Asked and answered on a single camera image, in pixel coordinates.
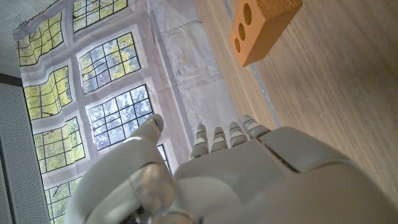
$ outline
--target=window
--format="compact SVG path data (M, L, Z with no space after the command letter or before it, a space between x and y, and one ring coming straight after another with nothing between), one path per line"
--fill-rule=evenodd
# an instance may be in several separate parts
M161 144L161 145L157 146L157 150L160 152L160 155L162 156L163 161L166 163L166 167L168 168L169 172L171 173L170 166L169 166L169 160L167 159L166 152L164 151L164 145Z
M39 24L36 32L16 42L19 65L33 65L39 57L63 42L61 12Z
M126 6L127 0L79 0L73 4L73 31L104 19Z
M141 67L131 33L96 47L80 57L79 61L85 93Z
M81 177L44 191L51 224L65 222L65 209L67 208L67 203L77 183L79 183L80 178Z
M30 119L52 116L61 107L72 102L70 94L68 67L65 66L49 74L47 82L24 88Z
M121 142L152 114L146 85L90 108L88 115L97 150Z
M62 128L35 134L33 137L42 174L86 157L76 117L68 120Z

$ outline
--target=perforated panel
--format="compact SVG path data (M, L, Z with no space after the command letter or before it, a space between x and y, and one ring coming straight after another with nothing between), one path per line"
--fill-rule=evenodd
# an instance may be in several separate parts
M50 223L21 87L0 83L0 136L16 223Z
M0 171L0 223L2 224L12 223L12 217L8 203L7 188L6 188L6 183L4 181L3 170Z

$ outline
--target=white robotic hand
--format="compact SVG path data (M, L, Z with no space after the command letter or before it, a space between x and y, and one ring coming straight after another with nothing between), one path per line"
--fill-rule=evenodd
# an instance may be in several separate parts
M336 149L293 128L242 123L247 134L229 127L231 149L216 128L210 151L200 124L171 178L156 149L163 120L149 117L85 174L67 223L398 223L397 208Z
M150 116L82 178L66 212L66 223L120 223L136 212L160 215L174 199L174 183L156 144L160 115Z

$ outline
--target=wooden table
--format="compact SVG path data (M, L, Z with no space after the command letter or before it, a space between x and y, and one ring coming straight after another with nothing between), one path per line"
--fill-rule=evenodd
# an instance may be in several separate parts
M268 55L240 68L236 0L195 0L239 112L291 126L352 158L398 205L398 2L308 0Z

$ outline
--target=orange brick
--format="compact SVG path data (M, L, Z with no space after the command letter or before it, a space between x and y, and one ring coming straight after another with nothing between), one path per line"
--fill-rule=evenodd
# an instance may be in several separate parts
M229 41L239 64L264 58L301 5L301 0L238 0Z

